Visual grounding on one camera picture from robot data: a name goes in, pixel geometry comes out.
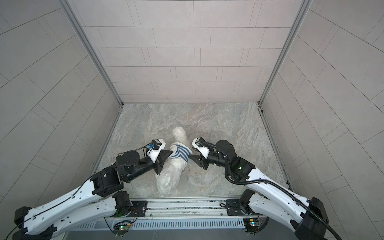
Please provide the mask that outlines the blue white striped knit sweater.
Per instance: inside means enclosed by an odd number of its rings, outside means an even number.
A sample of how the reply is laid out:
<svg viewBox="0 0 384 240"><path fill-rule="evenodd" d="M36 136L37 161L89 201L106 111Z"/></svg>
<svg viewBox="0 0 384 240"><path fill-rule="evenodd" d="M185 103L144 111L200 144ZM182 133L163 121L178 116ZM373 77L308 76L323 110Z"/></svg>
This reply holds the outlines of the blue white striped knit sweater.
<svg viewBox="0 0 384 240"><path fill-rule="evenodd" d="M189 156L193 153L189 147L179 142L172 144L170 150L173 153L169 156L169 159L179 159L185 161L186 163L188 163Z"/></svg>

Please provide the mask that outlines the white teddy bear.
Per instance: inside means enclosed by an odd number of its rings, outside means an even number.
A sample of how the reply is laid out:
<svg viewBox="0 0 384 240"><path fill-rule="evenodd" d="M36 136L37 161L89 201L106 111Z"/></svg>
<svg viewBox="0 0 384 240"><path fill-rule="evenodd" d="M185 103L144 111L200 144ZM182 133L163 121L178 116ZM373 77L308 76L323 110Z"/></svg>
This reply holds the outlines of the white teddy bear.
<svg viewBox="0 0 384 240"><path fill-rule="evenodd" d="M173 137L175 139L174 143L179 142L190 148L187 134L182 127L176 127L173 129ZM156 175L157 187L161 195L170 195L176 192L181 174L187 165L188 163L183 160L173 160L168 157L163 165L161 173Z"/></svg>

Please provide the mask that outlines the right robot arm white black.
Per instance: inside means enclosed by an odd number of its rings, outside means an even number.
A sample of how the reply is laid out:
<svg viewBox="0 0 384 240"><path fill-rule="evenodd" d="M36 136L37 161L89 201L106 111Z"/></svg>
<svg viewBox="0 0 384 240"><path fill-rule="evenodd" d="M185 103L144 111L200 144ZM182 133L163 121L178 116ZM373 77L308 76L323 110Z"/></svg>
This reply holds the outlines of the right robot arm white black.
<svg viewBox="0 0 384 240"><path fill-rule="evenodd" d="M200 153L190 158L207 170L209 165L223 167L226 179L247 186L240 200L245 214L254 212L288 227L300 240L323 240L329 228L329 218L321 200L307 199L276 183L249 161L239 157L226 140L215 145L203 138L192 142Z"/></svg>

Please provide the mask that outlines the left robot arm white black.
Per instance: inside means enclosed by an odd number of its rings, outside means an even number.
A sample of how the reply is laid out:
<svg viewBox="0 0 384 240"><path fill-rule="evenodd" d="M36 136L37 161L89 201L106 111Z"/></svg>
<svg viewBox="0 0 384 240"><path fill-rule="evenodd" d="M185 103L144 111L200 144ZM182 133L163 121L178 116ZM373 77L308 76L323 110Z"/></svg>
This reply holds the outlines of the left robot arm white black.
<svg viewBox="0 0 384 240"><path fill-rule="evenodd" d="M21 207L15 212L16 227L8 234L14 240L49 240L84 222L97 218L125 217L137 210L123 190L148 171L163 169L171 150L148 149L118 154L116 162L95 173L73 191L38 208Z"/></svg>

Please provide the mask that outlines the ventilation grille strip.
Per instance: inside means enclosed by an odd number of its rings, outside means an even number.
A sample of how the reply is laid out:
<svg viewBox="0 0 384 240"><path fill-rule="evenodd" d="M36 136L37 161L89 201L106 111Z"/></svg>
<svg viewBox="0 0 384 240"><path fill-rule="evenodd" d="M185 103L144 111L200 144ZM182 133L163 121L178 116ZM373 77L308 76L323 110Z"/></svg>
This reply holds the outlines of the ventilation grille strip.
<svg viewBox="0 0 384 240"><path fill-rule="evenodd" d="M93 221L82 224L72 231L107 231L112 229L115 221ZM245 229L242 219L163 219L138 220L130 228L131 231L141 230L194 230L194 229Z"/></svg>

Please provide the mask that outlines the left controller circuit board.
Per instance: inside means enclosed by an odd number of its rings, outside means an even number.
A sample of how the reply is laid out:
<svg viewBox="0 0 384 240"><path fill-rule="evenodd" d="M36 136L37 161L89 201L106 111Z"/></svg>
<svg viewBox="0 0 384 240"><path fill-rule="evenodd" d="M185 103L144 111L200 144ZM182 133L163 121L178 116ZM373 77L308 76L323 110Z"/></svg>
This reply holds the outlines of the left controller circuit board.
<svg viewBox="0 0 384 240"><path fill-rule="evenodd" d="M116 232L116 235L123 236L130 230L132 224L132 221L122 221L116 223L113 227L113 230Z"/></svg>

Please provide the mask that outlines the controller circuit board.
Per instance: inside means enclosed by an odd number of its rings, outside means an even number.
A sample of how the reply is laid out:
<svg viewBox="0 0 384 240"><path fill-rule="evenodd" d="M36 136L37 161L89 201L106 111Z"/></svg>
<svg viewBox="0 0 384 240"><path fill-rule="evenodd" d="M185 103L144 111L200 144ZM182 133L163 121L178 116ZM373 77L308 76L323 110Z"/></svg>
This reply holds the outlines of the controller circuit board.
<svg viewBox="0 0 384 240"><path fill-rule="evenodd" d="M116 232L116 235L123 236L130 230L132 224L132 221L122 221L116 223L113 227L113 230Z"/></svg>
<svg viewBox="0 0 384 240"><path fill-rule="evenodd" d="M243 219L245 232L255 233L259 231L260 221L258 219Z"/></svg>

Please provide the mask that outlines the right controller circuit board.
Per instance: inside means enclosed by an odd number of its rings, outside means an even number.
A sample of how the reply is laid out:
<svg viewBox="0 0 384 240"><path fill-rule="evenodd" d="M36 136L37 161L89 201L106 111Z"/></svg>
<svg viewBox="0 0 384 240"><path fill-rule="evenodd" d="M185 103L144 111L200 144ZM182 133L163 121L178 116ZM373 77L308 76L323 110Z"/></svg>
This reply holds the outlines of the right controller circuit board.
<svg viewBox="0 0 384 240"><path fill-rule="evenodd" d="M255 233L259 231L260 221L258 219L243 219L245 232Z"/></svg>

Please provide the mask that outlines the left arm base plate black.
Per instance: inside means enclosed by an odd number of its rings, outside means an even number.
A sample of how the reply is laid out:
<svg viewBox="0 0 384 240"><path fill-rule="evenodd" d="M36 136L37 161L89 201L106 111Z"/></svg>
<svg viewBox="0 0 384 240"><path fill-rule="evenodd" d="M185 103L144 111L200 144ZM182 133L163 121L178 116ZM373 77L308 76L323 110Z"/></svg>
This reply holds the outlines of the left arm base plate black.
<svg viewBox="0 0 384 240"><path fill-rule="evenodd" d="M132 201L132 207L129 210L116 210L111 218L141 218L145 216L147 207L148 201Z"/></svg>

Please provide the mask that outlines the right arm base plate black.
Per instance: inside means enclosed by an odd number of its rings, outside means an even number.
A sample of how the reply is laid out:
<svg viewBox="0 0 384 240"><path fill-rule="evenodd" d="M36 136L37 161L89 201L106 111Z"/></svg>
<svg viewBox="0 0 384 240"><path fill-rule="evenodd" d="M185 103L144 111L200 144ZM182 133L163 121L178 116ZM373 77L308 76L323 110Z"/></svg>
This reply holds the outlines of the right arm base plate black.
<svg viewBox="0 0 384 240"><path fill-rule="evenodd" d="M236 199L227 199L223 203L220 203L220 207L227 211L228 216L265 217L255 212L245 214L240 207L240 201Z"/></svg>

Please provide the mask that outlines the aluminium mounting rail frame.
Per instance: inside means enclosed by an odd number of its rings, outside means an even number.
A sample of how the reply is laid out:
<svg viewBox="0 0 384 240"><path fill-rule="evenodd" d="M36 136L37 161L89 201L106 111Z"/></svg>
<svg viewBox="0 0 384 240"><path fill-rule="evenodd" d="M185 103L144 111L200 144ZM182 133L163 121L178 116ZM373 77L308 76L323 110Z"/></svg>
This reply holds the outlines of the aluminium mounting rail frame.
<svg viewBox="0 0 384 240"><path fill-rule="evenodd" d="M144 219L166 219L166 218L217 218L230 217L227 211L220 207L227 199L151 199L148 201L147 211ZM236 199L240 201L240 207L245 214L255 212L265 217L271 218L282 223L294 220L300 222L304 217L306 210L298 203L289 199L282 205L267 199L258 194L250 197L241 197ZM116 210L129 210L132 207L132 201L128 195L123 192L116 197L100 199L97 202L86 204L76 209L64 207L56 217L60 222L75 225L85 223L102 217L110 218Z"/></svg>

